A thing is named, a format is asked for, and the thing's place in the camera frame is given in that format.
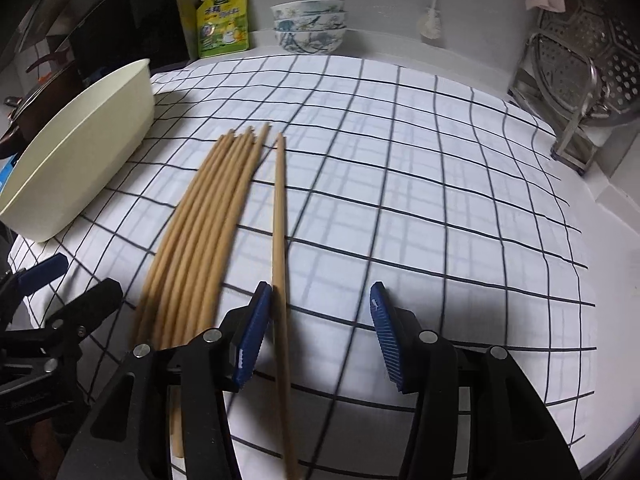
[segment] white bowl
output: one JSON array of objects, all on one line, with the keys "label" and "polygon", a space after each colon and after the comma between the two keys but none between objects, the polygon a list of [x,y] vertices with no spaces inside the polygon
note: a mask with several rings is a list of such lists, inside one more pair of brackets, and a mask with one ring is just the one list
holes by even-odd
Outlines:
[{"label": "white bowl", "polygon": [[307,14],[321,14],[322,12],[341,12],[342,10],[344,10],[344,0],[300,0],[271,7],[274,20]]},{"label": "white bowl", "polygon": [[43,242],[107,185],[151,127],[148,64],[141,59],[110,73],[46,124],[0,192],[4,224]]},{"label": "white bowl", "polygon": [[346,12],[324,12],[322,14],[308,14],[293,16],[284,20],[275,20],[275,29],[283,32],[297,32],[299,30],[331,30],[343,28]]},{"label": "white bowl", "polygon": [[329,54],[342,44],[345,32],[346,27],[303,32],[275,31],[278,44],[294,54]]}]

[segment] floral ceramic bowl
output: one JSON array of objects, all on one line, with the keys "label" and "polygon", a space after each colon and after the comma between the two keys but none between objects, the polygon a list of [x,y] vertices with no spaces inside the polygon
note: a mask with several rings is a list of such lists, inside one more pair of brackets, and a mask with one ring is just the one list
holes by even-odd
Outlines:
[{"label": "floral ceramic bowl", "polygon": [[324,12],[341,12],[342,10],[344,10],[344,0],[300,0],[271,7],[274,20]]},{"label": "floral ceramic bowl", "polygon": [[294,54],[329,54],[340,46],[347,28],[283,32],[276,30],[278,44]]},{"label": "floral ceramic bowl", "polygon": [[296,32],[299,30],[328,30],[343,28],[346,12],[326,12],[324,14],[309,14],[308,16],[293,16],[275,21],[275,29]]}]

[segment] table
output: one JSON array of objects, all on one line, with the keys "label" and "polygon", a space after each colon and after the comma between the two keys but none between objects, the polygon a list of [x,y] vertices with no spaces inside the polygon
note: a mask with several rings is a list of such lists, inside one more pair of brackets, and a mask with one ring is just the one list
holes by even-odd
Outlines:
[{"label": "table", "polygon": [[[146,271],[214,140],[269,121],[218,320],[270,281],[272,147],[283,131],[292,407],[308,476],[398,473],[415,396],[386,376],[368,309],[378,280],[424,328],[472,348],[508,348],[567,442],[588,438],[595,300],[577,222],[556,191],[566,173],[549,159],[549,126],[459,83],[340,56],[213,60],[157,74],[152,87],[156,118],[129,161],[61,233],[45,244],[18,238],[10,253],[14,269],[55,252],[71,262],[27,298],[34,326],[97,280],[121,283],[123,306],[83,343],[89,400],[128,350]],[[248,480],[282,477],[271,350],[265,339],[254,378],[227,398]],[[457,478],[468,392],[460,410]],[[183,468],[176,460],[176,478]]]}]

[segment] yellow pouch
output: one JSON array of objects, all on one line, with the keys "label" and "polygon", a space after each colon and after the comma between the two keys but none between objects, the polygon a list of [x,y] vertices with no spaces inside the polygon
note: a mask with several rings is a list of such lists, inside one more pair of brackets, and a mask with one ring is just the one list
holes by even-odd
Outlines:
[{"label": "yellow pouch", "polygon": [[196,16],[200,57],[249,48],[246,0],[204,0]]}]

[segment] bundle of chopsticks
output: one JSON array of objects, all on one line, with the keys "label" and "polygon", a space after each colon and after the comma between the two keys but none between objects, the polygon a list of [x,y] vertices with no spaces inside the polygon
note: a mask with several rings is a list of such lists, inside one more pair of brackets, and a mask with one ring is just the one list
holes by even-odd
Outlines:
[{"label": "bundle of chopsticks", "polygon": [[[156,349],[187,344],[210,328],[218,313],[222,281],[251,179],[270,126],[221,136],[175,209],[146,276],[136,309],[131,347],[151,342]],[[278,135],[273,211],[272,318],[278,412],[286,478],[298,476],[290,430],[290,373],[286,311],[285,143]],[[172,448],[183,456],[180,401],[172,398]]]}]

